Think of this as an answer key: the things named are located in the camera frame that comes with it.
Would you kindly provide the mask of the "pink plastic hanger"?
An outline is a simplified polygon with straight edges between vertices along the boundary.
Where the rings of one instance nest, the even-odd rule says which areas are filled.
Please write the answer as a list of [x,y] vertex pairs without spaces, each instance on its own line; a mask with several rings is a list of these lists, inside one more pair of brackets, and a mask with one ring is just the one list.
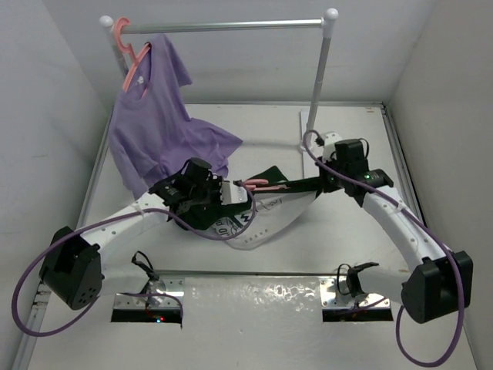
[[285,183],[270,183],[268,180],[260,178],[236,180],[233,183],[238,187],[244,188],[254,193],[275,192],[290,189]]

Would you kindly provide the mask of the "green and white t-shirt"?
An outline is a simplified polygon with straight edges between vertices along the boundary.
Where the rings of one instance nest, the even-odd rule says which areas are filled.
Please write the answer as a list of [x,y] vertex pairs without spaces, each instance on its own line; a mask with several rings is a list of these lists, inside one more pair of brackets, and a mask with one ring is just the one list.
[[271,166],[244,183],[252,188],[261,180],[269,188],[278,184],[283,187],[272,191],[252,189],[255,214],[248,200],[228,206],[192,206],[179,218],[194,230],[218,237],[233,249],[251,251],[289,227],[322,193],[319,177],[288,180],[278,166]]

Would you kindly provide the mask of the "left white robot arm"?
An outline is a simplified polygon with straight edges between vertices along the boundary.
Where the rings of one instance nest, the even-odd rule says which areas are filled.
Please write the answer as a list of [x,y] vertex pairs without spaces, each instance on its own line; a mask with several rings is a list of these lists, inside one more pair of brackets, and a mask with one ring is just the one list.
[[111,217],[77,231],[59,230],[39,277],[74,311],[101,295],[141,294],[158,274],[136,261],[111,267],[109,256],[173,217],[187,225],[184,214],[194,206],[200,210],[222,206],[227,185],[204,160],[187,160],[178,173],[155,183]]

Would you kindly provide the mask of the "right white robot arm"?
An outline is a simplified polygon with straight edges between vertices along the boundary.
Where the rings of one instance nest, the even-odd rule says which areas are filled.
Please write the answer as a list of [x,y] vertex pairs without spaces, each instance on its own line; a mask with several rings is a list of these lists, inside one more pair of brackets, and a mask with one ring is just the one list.
[[453,312],[462,320],[471,303],[471,257],[452,251],[417,219],[391,178],[369,167],[360,139],[330,134],[316,143],[323,150],[316,159],[323,191],[343,190],[355,200],[389,236],[409,270],[408,277],[398,277],[377,262],[355,265],[347,271],[344,293],[355,298],[370,289],[399,302],[419,324]]

